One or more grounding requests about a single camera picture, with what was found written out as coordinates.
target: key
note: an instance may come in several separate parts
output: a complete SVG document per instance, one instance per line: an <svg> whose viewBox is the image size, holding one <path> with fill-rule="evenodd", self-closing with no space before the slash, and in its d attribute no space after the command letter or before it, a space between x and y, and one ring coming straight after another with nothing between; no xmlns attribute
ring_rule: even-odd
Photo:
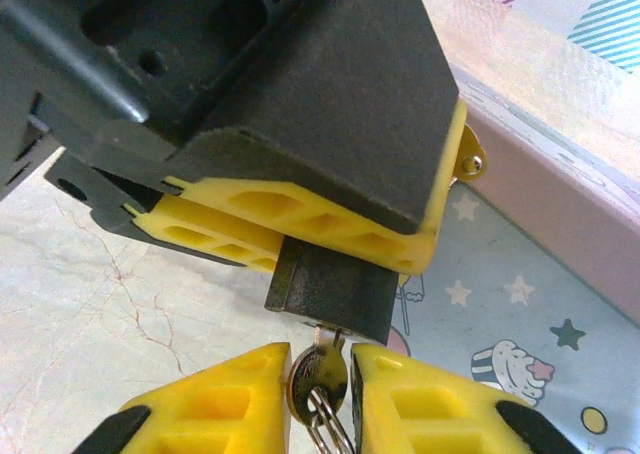
<svg viewBox="0 0 640 454"><path fill-rule="evenodd" d="M327 333L333 337L327 339ZM311 427L317 414L309 407L314 389L318 389L333 412L338 412L342 406L349 381L347 365L342 357L343 346L340 331L316 327L315 342L300 354L291 368L287 403L291 415L307 427Z"/></svg>

